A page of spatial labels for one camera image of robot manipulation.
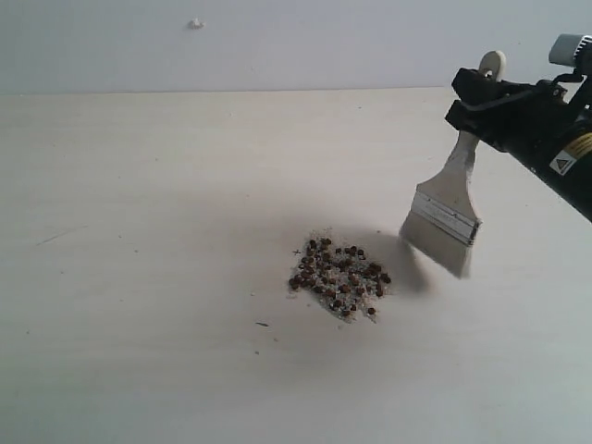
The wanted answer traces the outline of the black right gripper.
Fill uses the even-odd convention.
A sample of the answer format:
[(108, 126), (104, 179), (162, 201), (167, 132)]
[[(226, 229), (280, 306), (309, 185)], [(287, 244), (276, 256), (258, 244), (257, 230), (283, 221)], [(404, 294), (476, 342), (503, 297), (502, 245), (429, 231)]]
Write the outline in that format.
[(445, 120), (527, 167), (571, 171), (591, 161), (591, 79), (573, 97), (560, 80), (535, 84), (495, 80), (460, 68)]

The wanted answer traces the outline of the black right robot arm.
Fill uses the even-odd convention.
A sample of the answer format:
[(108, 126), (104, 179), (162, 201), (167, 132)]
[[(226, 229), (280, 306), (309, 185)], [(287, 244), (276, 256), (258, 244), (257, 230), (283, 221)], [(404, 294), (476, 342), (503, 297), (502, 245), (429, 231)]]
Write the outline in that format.
[(461, 68), (446, 120), (511, 155), (586, 219), (591, 218), (591, 79), (570, 101), (562, 80), (496, 81)]

